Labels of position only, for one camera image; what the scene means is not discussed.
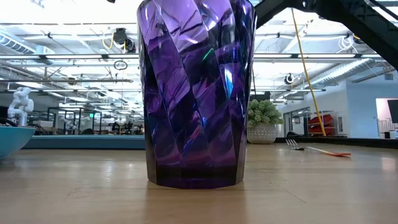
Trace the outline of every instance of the bowl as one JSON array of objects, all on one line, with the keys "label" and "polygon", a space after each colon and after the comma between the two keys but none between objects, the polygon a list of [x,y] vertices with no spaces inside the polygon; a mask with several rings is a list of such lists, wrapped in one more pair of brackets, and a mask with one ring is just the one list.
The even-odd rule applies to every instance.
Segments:
[{"label": "bowl", "polygon": [[32,138],[35,128],[0,126],[0,159],[22,149]]}]

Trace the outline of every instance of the wooden surface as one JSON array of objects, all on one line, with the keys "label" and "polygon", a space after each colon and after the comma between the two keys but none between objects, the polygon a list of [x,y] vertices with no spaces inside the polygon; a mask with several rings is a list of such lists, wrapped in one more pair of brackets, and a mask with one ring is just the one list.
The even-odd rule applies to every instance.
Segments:
[{"label": "wooden surface", "polygon": [[398,150],[248,146],[244,182],[177,190],[147,181],[144,151],[25,150],[0,163],[0,223],[398,223]]}]

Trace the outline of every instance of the yellow cable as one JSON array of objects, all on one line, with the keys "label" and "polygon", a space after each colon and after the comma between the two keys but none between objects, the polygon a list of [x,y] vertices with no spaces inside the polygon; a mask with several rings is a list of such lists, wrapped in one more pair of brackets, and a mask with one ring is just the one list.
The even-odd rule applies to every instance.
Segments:
[{"label": "yellow cable", "polygon": [[113,37],[114,37],[114,32],[112,33],[111,46],[108,47],[108,46],[105,44],[105,39],[102,39],[102,45],[104,45],[104,47],[107,48],[107,49],[111,49],[111,48],[113,47]]},{"label": "yellow cable", "polygon": [[292,15],[293,15],[293,21],[294,21],[294,28],[296,30],[298,47],[300,48],[301,60],[303,62],[303,66],[304,66],[305,76],[307,78],[308,86],[310,87],[310,90],[311,90],[313,103],[315,104],[315,109],[317,111],[318,120],[319,120],[319,123],[320,123],[321,128],[322,128],[322,134],[323,134],[323,136],[326,136],[326,132],[325,132],[325,128],[323,127],[323,122],[322,122],[322,119],[321,119],[321,115],[319,114],[319,110],[318,110],[317,99],[315,98],[315,94],[313,93],[312,85],[311,85],[311,82],[310,82],[310,77],[308,76],[307,67],[305,66],[305,59],[304,59],[304,56],[303,56],[303,48],[301,46],[301,41],[300,41],[300,37],[299,37],[299,29],[297,28],[297,23],[296,23],[296,18],[294,17],[293,8],[292,8]]}]

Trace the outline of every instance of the faceted vase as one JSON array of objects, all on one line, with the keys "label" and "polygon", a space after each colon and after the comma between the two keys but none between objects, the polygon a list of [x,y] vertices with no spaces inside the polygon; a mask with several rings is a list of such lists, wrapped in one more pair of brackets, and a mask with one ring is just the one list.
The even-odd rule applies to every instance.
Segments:
[{"label": "faceted vase", "polygon": [[146,0],[138,9],[150,181],[243,179],[256,13],[247,0]]}]

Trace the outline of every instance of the purple glass vase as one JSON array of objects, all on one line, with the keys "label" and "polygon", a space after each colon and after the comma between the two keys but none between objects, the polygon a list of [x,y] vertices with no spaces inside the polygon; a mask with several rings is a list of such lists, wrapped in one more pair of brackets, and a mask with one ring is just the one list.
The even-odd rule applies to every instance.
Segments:
[{"label": "purple glass vase", "polygon": [[150,181],[243,179],[256,13],[247,0],[146,0],[138,9]]}]

